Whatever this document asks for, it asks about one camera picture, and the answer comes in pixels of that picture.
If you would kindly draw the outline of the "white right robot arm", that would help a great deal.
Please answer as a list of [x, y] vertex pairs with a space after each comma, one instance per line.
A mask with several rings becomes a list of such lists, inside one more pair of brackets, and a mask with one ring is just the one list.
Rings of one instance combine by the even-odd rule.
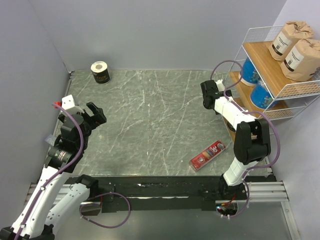
[[222, 175], [218, 193], [223, 199], [236, 194], [250, 170], [271, 153], [269, 123], [246, 112], [233, 99], [230, 90], [223, 90], [214, 80], [200, 84], [203, 106], [222, 115], [235, 130], [234, 159]]

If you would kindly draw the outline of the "black roll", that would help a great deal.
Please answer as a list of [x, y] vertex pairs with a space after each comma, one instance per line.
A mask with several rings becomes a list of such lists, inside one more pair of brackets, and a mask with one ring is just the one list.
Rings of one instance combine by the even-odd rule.
[[91, 73], [97, 84], [103, 85], [111, 81], [108, 65], [104, 61], [96, 61], [90, 67]]

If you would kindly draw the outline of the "blue roll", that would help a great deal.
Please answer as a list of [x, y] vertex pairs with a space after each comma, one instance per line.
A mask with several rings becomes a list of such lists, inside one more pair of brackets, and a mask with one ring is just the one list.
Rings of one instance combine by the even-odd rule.
[[261, 79], [251, 60], [247, 57], [242, 66], [243, 74], [240, 81], [249, 87], [255, 87]]
[[259, 80], [253, 88], [250, 100], [259, 109], [273, 108], [278, 103], [277, 100], [272, 98], [262, 80]]

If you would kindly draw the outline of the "brown paper roll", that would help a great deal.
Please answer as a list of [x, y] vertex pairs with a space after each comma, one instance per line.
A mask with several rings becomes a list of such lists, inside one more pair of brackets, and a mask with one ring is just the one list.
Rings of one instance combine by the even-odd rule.
[[313, 36], [314, 31], [305, 21], [287, 21], [268, 50], [274, 60], [282, 62], [299, 40]]
[[280, 64], [283, 75], [296, 82], [306, 82], [320, 67], [320, 41], [299, 40]]

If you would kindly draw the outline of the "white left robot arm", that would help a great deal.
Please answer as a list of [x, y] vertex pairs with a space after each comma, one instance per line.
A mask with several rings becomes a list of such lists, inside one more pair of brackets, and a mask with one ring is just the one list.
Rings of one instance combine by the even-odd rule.
[[62, 122], [60, 134], [47, 153], [40, 179], [24, 210], [11, 226], [1, 229], [2, 240], [53, 240], [63, 221], [81, 202], [94, 201], [98, 197], [99, 181], [83, 174], [66, 196], [54, 203], [83, 157], [92, 131], [107, 121], [102, 108], [93, 102], [86, 106], [93, 115], [84, 109], [72, 112], [54, 103], [54, 107], [62, 112], [58, 117]]

